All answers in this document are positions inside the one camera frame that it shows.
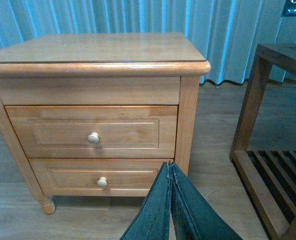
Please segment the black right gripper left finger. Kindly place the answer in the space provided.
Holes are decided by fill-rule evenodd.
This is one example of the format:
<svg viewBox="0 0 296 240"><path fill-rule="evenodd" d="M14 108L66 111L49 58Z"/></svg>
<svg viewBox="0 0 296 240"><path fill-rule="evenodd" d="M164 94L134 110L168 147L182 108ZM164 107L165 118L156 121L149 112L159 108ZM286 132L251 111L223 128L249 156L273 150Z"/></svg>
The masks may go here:
<svg viewBox="0 0 296 240"><path fill-rule="evenodd" d="M169 239L172 192L169 168L169 163L162 164L139 213L122 235L122 240Z"/></svg>

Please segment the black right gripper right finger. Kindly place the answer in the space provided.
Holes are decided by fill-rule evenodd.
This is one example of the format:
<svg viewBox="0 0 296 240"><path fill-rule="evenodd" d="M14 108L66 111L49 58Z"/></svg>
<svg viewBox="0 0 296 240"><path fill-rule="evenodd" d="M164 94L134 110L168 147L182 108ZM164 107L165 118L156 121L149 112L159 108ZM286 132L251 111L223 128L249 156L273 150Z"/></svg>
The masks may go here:
<svg viewBox="0 0 296 240"><path fill-rule="evenodd" d="M178 240L240 240L175 164L169 165L171 214Z"/></svg>

